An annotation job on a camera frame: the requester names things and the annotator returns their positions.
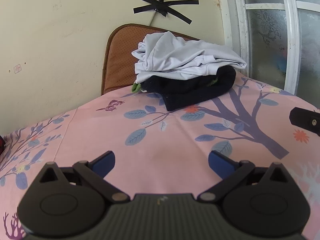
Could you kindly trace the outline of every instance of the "electrical wire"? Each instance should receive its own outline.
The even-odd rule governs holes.
[[[148,24],[148,26],[151,26],[152,25],[152,22],[153,22],[153,20],[154,20],[154,18],[155,18],[155,16],[156,16],[156,10],[154,10],[153,11],[153,14],[152,14],[152,17],[151,17],[151,19],[150,19],[150,21],[149,21],[149,24]]]

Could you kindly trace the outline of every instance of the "orange flower print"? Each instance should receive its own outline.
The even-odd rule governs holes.
[[[194,114],[195,112],[198,112],[199,109],[196,105],[193,106],[188,106],[186,109],[184,109],[186,111],[186,113],[192,113]]]
[[[294,132],[293,135],[297,141],[308,143],[309,136],[304,131],[300,131],[300,130],[295,130],[295,131],[296,132]]]

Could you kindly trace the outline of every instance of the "printed leaf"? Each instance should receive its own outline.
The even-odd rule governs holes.
[[[161,95],[158,93],[151,93],[151,94],[147,94],[147,97],[149,98],[161,98]]]
[[[229,128],[230,125],[231,125],[231,122],[229,120],[226,120],[226,119],[222,119],[222,125],[226,128]]]
[[[34,147],[34,146],[38,145],[39,143],[40,143],[40,141],[38,139],[35,139],[33,141],[29,141],[28,142],[28,146],[29,147]]]
[[[135,93],[126,94],[126,95],[124,95],[124,96],[122,96],[122,97],[120,97],[120,98],[126,98],[126,97],[132,96],[132,95],[134,95],[134,94],[135,94]]]
[[[30,163],[34,163],[36,162],[41,156],[42,154],[44,153],[44,151],[46,150],[47,148],[44,148],[42,150],[40,150],[35,156],[33,156],[32,160]]]
[[[215,136],[210,134],[203,134],[195,138],[197,142],[209,142],[209,141],[213,141],[214,139],[215,139]]]
[[[279,94],[280,95],[284,95],[284,96],[295,96],[295,95],[293,95],[293,94],[291,94],[291,93],[289,93],[287,91],[284,91],[284,90],[280,90]]]
[[[160,122],[160,130],[164,131],[167,128],[167,123],[165,121]]]
[[[18,173],[16,175],[16,185],[18,189],[27,189],[28,188],[28,180],[27,176],[24,172]]]
[[[146,134],[147,134],[147,130],[144,128],[136,130],[127,137],[124,144],[127,146],[135,145],[141,142],[141,140],[146,136]]]
[[[23,160],[25,160],[26,158],[28,158],[30,152],[28,152],[24,157],[23,157]]]
[[[0,186],[3,187],[5,185],[5,177],[1,177]]]
[[[258,87],[259,89],[262,89],[262,85],[261,85],[260,83],[257,83],[257,82],[256,82],[256,85],[257,85],[257,87]]]
[[[139,119],[139,118],[145,117],[146,115],[147,115],[146,111],[139,109],[139,110],[126,112],[124,114],[124,117],[129,119]]]
[[[225,131],[228,130],[229,128],[223,126],[222,123],[208,123],[205,124],[204,127],[213,130],[213,131]]]
[[[43,127],[43,123],[41,123],[41,125],[39,125],[39,126],[37,127],[36,132],[40,132],[41,129],[42,129],[42,127]]]
[[[273,101],[271,99],[268,98],[261,98],[259,100],[259,102],[263,105],[267,105],[267,106],[277,106],[279,103],[277,103],[276,101]]]
[[[159,105],[160,105],[160,106],[163,106],[163,105],[164,105],[164,100],[163,100],[162,98],[161,98],[160,101],[159,101]]]
[[[232,153],[232,146],[229,143],[229,141],[221,141],[213,145],[211,150],[217,151],[223,154],[224,156],[229,157],[230,154]]]
[[[204,111],[197,111],[195,113],[185,113],[181,116],[181,120],[183,121],[198,121],[204,117]]]
[[[142,122],[142,126],[144,126],[144,125],[148,125],[148,124],[151,124],[152,123],[152,120],[147,120],[147,121],[144,121],[144,122]]]
[[[144,107],[149,113],[154,113],[157,109],[154,106],[145,106]]]
[[[9,149],[9,150],[7,151],[7,153],[5,154],[5,157],[8,158],[8,157],[10,156],[10,154],[11,154],[11,149]]]
[[[243,123],[243,122],[237,123],[237,124],[235,125],[234,130],[235,130],[236,132],[242,132],[242,131],[244,130],[244,123]]]
[[[52,122],[53,122],[54,124],[58,124],[58,123],[61,123],[61,122],[63,122],[63,121],[64,121],[63,117],[60,117],[60,118],[57,118],[57,119],[53,120]]]

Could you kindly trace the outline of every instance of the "pink bed sheet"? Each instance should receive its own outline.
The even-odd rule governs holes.
[[[7,147],[0,155],[1,240],[23,236],[16,208],[47,161],[70,166],[112,150],[116,163],[105,179],[131,197],[197,196],[220,181],[208,165],[212,149],[256,166],[281,161],[311,206],[303,233],[320,240],[320,138],[289,121],[295,106],[319,109],[239,73],[229,93],[173,112],[166,111],[160,95],[130,90],[107,93],[5,137]]]

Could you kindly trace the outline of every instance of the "black tape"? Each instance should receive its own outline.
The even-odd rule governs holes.
[[[143,0],[145,2],[151,3],[149,5],[137,7],[133,9],[134,13],[140,13],[145,12],[149,10],[156,10],[160,12],[162,15],[166,16],[167,13],[170,13],[174,15],[175,17],[178,17],[179,19],[183,20],[184,22],[191,24],[191,20],[184,16],[183,14],[177,12],[176,10],[170,8],[171,5],[182,5],[182,4],[199,4],[199,0],[180,0],[180,1],[167,1],[164,2],[163,0]]]

